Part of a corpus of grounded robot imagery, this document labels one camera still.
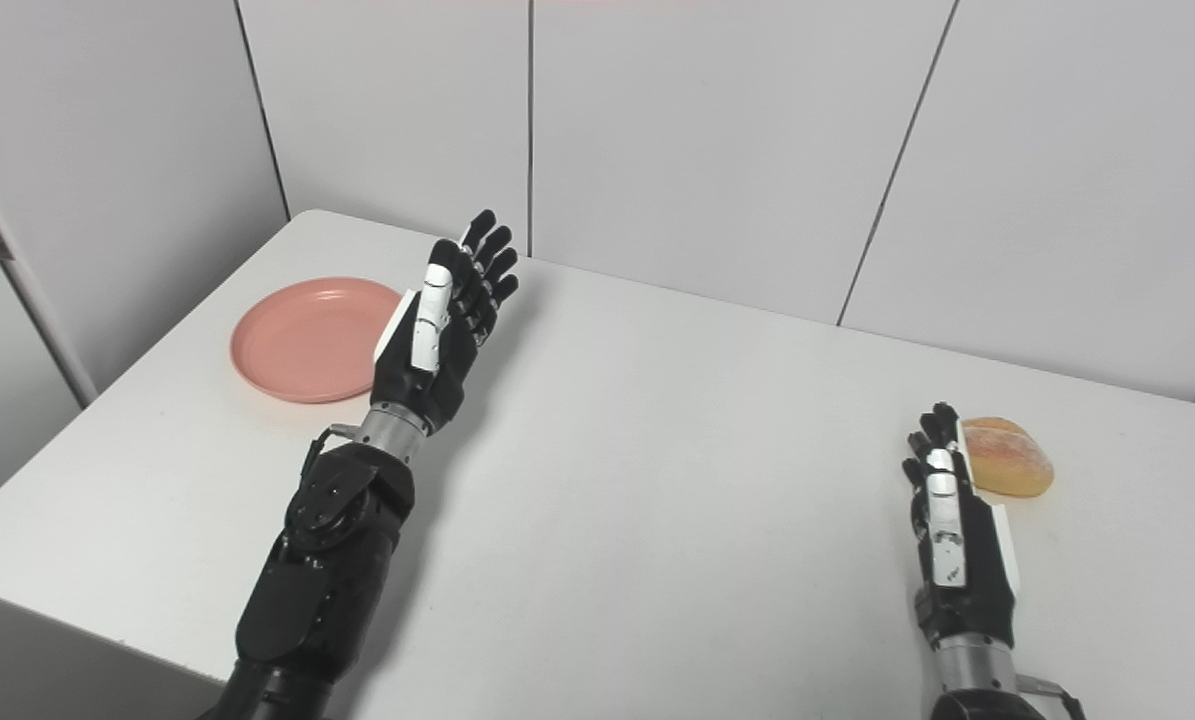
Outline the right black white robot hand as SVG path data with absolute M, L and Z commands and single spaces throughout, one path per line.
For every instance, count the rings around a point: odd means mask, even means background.
M 934 404 L 908 445 L 902 469 L 921 571 L 918 628 L 932 648 L 957 635 L 1013 648 L 1018 568 L 1007 509 L 978 492 L 957 410 Z

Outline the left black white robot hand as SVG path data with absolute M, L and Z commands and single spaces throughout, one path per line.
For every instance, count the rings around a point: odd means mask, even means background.
M 513 230 L 489 209 L 456 240 L 434 242 L 418 290 L 402 296 L 376 343 L 370 405 L 405 407 L 427 433 L 446 427 L 501 307 L 520 287 L 516 264 Z

